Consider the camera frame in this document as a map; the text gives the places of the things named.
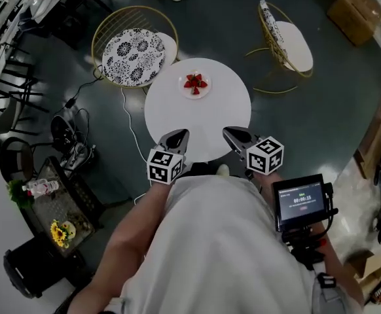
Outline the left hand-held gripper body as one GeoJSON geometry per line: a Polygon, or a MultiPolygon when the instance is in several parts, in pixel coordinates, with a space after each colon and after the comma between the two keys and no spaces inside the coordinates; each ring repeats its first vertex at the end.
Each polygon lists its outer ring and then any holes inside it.
{"type": "Polygon", "coordinates": [[[147,178],[155,183],[171,184],[185,168],[187,146],[169,149],[162,143],[152,148],[147,159],[147,178]]]}

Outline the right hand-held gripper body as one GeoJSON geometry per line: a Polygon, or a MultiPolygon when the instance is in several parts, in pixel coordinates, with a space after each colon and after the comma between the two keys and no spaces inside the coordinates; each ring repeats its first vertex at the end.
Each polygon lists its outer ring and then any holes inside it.
{"type": "Polygon", "coordinates": [[[269,175],[282,166],[284,146],[270,136],[248,147],[244,146],[242,156],[248,170],[269,175]]]}

